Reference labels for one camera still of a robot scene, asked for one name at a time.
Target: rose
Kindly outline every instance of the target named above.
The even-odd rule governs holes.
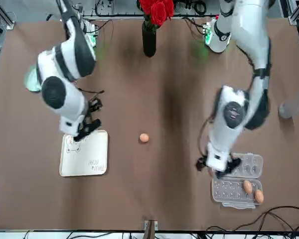
[[[165,4],[162,1],[155,2],[151,8],[151,22],[158,26],[162,26],[162,24],[166,21],[166,10]]]
[[[170,19],[174,16],[174,3],[173,0],[164,0],[166,15]]]
[[[155,0],[140,0],[141,7],[146,15],[150,14],[150,7],[154,2]]]

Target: egg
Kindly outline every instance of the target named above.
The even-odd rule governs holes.
[[[253,186],[251,186],[251,183],[248,180],[244,181],[244,189],[245,189],[245,192],[248,194],[251,194],[253,191]]]
[[[147,133],[140,134],[140,141],[143,142],[143,143],[148,142],[149,138],[150,137],[149,137],[149,135]]]
[[[264,194],[261,190],[257,189],[255,191],[255,199],[258,203],[263,203],[264,202]]]

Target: flower vase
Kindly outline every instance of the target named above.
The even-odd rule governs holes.
[[[156,52],[156,30],[146,29],[145,22],[142,25],[142,37],[143,37],[143,51],[145,56],[152,57]]]

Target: brown table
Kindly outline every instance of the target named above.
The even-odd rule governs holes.
[[[202,49],[183,20],[159,29],[156,55],[147,58],[141,24],[108,23],[95,71],[79,81],[84,89],[105,90],[98,116],[109,134],[108,172],[91,177],[59,175],[59,116],[23,86],[38,53],[63,41],[62,25],[23,23],[7,33],[0,58],[0,229],[141,230],[148,219],[158,220],[160,230],[233,229],[268,208],[299,206],[299,116],[277,115],[279,103],[299,89],[296,28],[287,19],[268,22],[272,112],[233,150],[263,156],[265,202],[235,210],[212,202],[210,177],[194,167],[196,141],[217,88],[249,85],[248,61],[233,42],[223,54]],[[149,133],[147,144],[139,144],[141,132]],[[298,211],[277,214],[299,224]],[[268,217],[264,229],[282,227]]]

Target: plastic egg tray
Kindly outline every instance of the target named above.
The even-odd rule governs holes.
[[[222,203],[225,207],[237,209],[255,208],[259,205],[254,192],[257,189],[263,191],[263,185],[256,178],[260,177],[263,171],[263,158],[255,154],[233,154],[234,157],[242,159],[241,165],[232,173],[222,179],[212,180],[212,196],[216,202]],[[248,180],[253,192],[247,194],[244,190],[244,181]]]
[[[257,179],[250,179],[250,183],[253,187],[253,192],[247,194],[244,190],[243,178],[223,178],[214,179],[212,185],[213,198],[216,202],[231,203],[231,204],[243,204],[243,205],[259,205],[254,197],[254,193],[257,189],[263,190],[263,185]]]
[[[233,153],[234,158],[242,160],[240,166],[226,177],[259,178],[263,172],[264,160],[262,156],[252,153]]]

